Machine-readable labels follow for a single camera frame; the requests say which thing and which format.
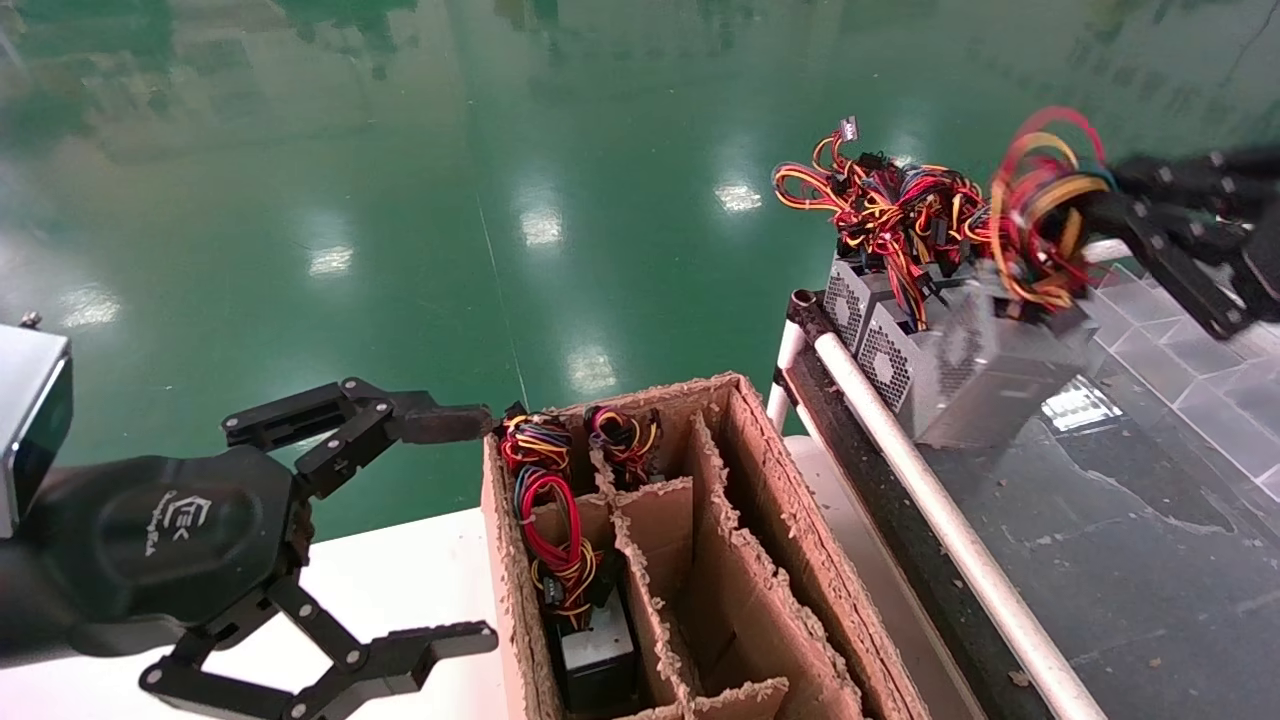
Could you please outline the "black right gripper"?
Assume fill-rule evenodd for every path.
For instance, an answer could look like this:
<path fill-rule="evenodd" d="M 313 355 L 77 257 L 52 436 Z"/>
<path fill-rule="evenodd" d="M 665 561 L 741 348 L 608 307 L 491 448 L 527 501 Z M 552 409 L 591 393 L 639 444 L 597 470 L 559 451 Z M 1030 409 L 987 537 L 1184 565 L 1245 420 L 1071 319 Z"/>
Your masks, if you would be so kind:
<path fill-rule="evenodd" d="M 1228 341 L 1279 320 L 1279 150 L 1231 149 L 1114 164 L 1120 193 L 1076 204 L 1085 228 L 1120 240 L 1130 255 L 1210 336 Z M 1254 217 L 1244 225 L 1197 219 Z"/>

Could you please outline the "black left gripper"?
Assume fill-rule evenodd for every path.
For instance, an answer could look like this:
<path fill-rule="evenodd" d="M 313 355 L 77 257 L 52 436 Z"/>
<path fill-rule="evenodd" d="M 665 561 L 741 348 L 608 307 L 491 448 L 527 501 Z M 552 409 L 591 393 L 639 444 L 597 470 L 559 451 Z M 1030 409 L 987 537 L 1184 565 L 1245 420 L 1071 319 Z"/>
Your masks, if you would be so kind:
<path fill-rule="evenodd" d="M 223 433 L 236 448 L 221 454 L 58 470 L 26 519 L 26 564 L 81 623 L 196 626 L 138 679 L 173 708 L 348 719 L 367 702 L 420 692 L 442 661 L 497 650 L 498 634 L 474 621 L 358 642 L 294 578 L 275 580 L 289 566 L 300 492 L 326 498 L 398 442 L 470 442 L 494 427 L 484 404 L 442 405 L 426 391 L 384 391 L 360 378 L 319 386 L 227 416 Z M 308 439 L 317 443 L 296 460 L 294 477 L 265 454 Z M 278 614 L 329 659 L 316 682 L 288 692 L 204 670 L 223 642 Z"/>

